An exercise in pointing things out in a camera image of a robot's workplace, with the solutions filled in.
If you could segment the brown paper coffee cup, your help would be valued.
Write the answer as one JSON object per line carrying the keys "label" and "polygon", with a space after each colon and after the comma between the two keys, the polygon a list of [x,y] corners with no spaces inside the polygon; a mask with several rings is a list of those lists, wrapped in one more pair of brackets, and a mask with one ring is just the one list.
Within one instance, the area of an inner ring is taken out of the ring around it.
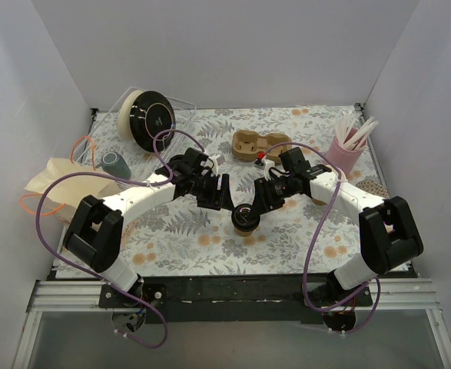
{"label": "brown paper coffee cup", "polygon": [[247,237],[252,235],[252,233],[254,232],[254,230],[256,229],[256,226],[235,226],[234,230],[236,232],[236,234],[238,234],[241,237]]}

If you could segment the black coffee cup lid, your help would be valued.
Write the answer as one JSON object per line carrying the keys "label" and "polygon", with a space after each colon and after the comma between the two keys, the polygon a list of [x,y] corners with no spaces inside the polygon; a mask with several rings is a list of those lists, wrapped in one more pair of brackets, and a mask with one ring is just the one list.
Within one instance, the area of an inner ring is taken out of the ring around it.
{"label": "black coffee cup lid", "polygon": [[251,204],[239,204],[231,213],[231,221],[233,226],[258,226],[260,217],[251,213]]}

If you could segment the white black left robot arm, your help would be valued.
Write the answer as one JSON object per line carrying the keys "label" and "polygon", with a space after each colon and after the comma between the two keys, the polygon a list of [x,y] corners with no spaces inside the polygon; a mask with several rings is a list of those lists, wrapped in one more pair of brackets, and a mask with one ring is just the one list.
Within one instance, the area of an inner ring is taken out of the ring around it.
{"label": "white black left robot arm", "polygon": [[218,163],[189,148],[158,168],[140,185],[98,199],[83,198],[66,231],[63,246],[96,274],[117,287],[116,298],[128,308],[143,297],[139,275],[120,256],[126,227],[151,209],[185,195],[199,208],[232,211],[230,175],[220,175]]}

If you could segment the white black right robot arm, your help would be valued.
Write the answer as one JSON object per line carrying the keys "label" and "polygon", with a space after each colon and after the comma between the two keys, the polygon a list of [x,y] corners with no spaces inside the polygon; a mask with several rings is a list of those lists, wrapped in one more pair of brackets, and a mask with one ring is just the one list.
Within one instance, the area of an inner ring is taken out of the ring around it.
{"label": "white black right robot arm", "polygon": [[423,253],[423,242],[407,201],[399,196],[383,198],[345,181],[343,171],[328,159],[311,165],[299,148],[280,154],[284,173],[254,181],[254,199],[248,220],[256,224],[260,216],[284,206],[286,199],[304,194],[323,202],[323,218],[335,209],[359,228],[360,250],[349,261],[327,275],[325,283],[307,290],[308,273],[302,277],[307,304],[311,298],[330,302],[333,307],[347,304],[373,279],[405,264]]}

